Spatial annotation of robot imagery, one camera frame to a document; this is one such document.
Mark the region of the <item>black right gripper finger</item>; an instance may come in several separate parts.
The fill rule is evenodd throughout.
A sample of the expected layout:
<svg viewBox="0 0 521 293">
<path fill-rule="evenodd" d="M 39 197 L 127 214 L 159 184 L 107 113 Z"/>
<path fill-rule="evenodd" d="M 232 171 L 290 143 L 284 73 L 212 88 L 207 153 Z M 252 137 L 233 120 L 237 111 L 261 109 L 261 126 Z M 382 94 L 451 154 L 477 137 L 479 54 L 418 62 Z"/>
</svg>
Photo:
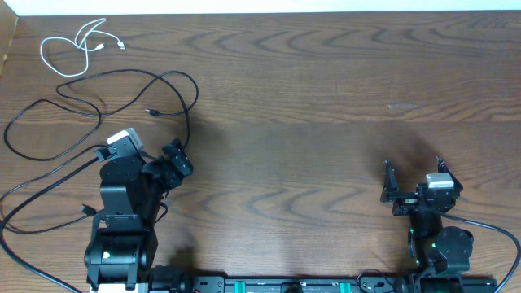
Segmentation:
<svg viewBox="0 0 521 293">
<path fill-rule="evenodd" d="M 399 197 L 399 187 L 396 179 L 396 169 L 389 160 L 385 160 L 385 180 L 380 196 L 382 203 L 394 202 Z"/>
<path fill-rule="evenodd" d="M 436 160 L 437 160 L 438 173 L 447 173 L 452 178 L 454 185 L 459 186 L 460 185 L 459 180 L 451 173 L 451 171 L 449 170 L 449 167 L 444 162 L 444 160 L 441 157 L 437 157 Z"/>
</svg>

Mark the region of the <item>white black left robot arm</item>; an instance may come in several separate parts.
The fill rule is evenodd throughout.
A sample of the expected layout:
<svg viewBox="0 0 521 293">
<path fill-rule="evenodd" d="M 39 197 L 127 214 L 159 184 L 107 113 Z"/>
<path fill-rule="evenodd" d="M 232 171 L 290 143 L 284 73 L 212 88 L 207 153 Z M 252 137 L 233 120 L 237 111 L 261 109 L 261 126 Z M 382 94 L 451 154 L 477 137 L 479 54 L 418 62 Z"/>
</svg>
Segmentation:
<svg viewBox="0 0 521 293">
<path fill-rule="evenodd" d="M 193 173 L 180 139 L 174 138 L 162 151 L 162 156 L 146 162 L 128 136 L 96 151 L 103 162 L 103 210 L 94 216 L 84 255 L 86 280 L 94 292 L 107 284 L 132 291 L 150 275 L 164 195 Z"/>
</svg>

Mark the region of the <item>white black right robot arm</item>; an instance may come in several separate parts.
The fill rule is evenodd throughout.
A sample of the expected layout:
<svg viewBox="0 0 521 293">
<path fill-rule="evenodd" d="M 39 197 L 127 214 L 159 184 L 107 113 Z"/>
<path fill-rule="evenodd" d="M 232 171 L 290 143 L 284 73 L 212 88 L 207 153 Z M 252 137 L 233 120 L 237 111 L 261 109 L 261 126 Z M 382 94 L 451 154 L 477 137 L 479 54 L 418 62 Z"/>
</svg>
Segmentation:
<svg viewBox="0 0 521 293">
<path fill-rule="evenodd" d="M 409 254 L 417 270 L 398 278 L 396 292 L 463 292 L 462 274 L 470 269 L 473 234 L 456 226 L 444 226 L 442 217 L 452 209 L 463 190 L 442 159 L 437 171 L 428 173 L 416 190 L 401 191 L 396 169 L 385 162 L 385 180 L 380 201 L 392 204 L 392 214 L 407 216 Z"/>
</svg>

